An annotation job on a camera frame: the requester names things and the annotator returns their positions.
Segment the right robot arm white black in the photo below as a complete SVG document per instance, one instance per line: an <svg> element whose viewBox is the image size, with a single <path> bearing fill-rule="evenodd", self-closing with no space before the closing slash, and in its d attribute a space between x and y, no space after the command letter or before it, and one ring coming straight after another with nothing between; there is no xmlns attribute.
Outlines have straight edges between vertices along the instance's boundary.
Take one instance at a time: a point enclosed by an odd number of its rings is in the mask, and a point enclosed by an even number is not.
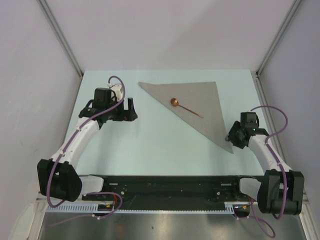
<svg viewBox="0 0 320 240"><path fill-rule="evenodd" d="M302 211L305 178L283 161L269 138L267 130L260 127L255 112L242 112L240 120L234 122L226 141L240 149L249 148L264 175L261 179L241 178L230 188L230 194L237 201L247 196L256 200L262 213L272 214L275 218L298 215Z"/></svg>

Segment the grey cloth napkin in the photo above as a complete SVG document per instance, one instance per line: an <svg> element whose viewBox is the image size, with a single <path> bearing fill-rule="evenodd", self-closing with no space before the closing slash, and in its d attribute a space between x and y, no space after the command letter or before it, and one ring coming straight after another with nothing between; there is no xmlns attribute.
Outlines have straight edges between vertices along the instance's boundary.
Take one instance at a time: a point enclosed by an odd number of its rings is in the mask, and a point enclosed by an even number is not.
<svg viewBox="0 0 320 240"><path fill-rule="evenodd" d="M139 82L138 85L211 142L231 154L234 153L231 143L225 141L227 129L215 81L166 84ZM176 98L180 105L202 115L203 118L182 107L172 106L172 98Z"/></svg>

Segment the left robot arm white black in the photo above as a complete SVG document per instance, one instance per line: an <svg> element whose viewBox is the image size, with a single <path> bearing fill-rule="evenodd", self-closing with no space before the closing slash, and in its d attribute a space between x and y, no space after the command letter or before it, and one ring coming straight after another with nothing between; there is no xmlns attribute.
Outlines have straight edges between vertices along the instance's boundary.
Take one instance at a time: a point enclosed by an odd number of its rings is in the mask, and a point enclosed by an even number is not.
<svg viewBox="0 0 320 240"><path fill-rule="evenodd" d="M96 88L93 99L80 111L73 132L50 159L41 159L37 164L40 193L48 199L74 202L81 195L93 193L98 199L110 196L111 188L102 177L79 176L76 166L91 139L107 121L132 122L138 115L132 98L124 107L125 88L121 84L109 84Z"/></svg>

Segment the copper spoon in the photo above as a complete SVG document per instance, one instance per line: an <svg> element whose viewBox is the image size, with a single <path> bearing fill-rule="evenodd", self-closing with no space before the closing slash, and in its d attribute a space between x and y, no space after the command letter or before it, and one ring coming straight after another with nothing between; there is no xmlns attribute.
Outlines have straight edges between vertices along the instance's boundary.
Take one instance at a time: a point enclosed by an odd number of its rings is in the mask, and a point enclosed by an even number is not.
<svg viewBox="0 0 320 240"><path fill-rule="evenodd" d="M198 117L200 117L200 118L204 118L202 115L200 115L200 114L192 111L191 109L189 109L189 108L187 108L187 107L185 107L185 106L180 105L179 101L178 101L176 98L172 98L172 99L170 100L170 104L171 104L173 107L181 107L181 108L183 108L184 110L186 110L186 111L188 111L188 112L190 112L190 113L192 113L192 114L194 114L194 115L196 115L196 116L198 116Z"/></svg>

